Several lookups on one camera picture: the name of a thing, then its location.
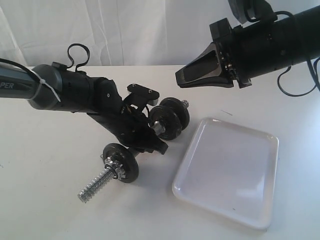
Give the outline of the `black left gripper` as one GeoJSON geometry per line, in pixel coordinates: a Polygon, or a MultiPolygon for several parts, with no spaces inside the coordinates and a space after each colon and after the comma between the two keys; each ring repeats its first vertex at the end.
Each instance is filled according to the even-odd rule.
{"type": "Polygon", "coordinates": [[[133,110],[123,101],[99,101],[87,105],[86,112],[93,120],[113,134],[129,148],[134,156],[154,151],[164,155],[167,144],[148,126],[145,116],[133,110]]]}

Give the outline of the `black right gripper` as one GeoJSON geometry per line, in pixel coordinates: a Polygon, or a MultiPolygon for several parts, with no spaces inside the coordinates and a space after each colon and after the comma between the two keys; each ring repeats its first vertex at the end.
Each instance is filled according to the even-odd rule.
{"type": "MultiPolygon", "coordinates": [[[[239,88],[251,86],[252,78],[294,64],[288,35],[278,22],[232,28],[227,19],[222,19],[209,28],[231,79],[237,80],[239,88]]],[[[180,88],[234,87],[232,81],[223,77],[217,47],[213,42],[196,59],[175,73],[180,88]]]]}

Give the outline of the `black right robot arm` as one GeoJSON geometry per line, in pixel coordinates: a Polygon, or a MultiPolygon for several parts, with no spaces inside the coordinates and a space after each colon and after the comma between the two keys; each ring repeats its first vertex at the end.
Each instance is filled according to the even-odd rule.
{"type": "Polygon", "coordinates": [[[227,18],[209,26],[212,41],[192,62],[175,73],[181,88],[249,87],[252,78],[306,63],[320,56],[320,8],[300,13],[274,11],[265,0],[231,0],[239,25],[227,18]]]}

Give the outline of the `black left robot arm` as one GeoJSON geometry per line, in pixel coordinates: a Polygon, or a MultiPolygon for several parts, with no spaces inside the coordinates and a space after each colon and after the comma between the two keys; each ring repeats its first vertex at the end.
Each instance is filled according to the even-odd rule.
{"type": "Polygon", "coordinates": [[[90,77],[57,64],[31,69],[0,60],[1,98],[25,99],[36,110],[85,113],[124,146],[140,152],[164,154],[168,145],[150,127],[147,117],[123,100],[116,83],[90,77]]]}

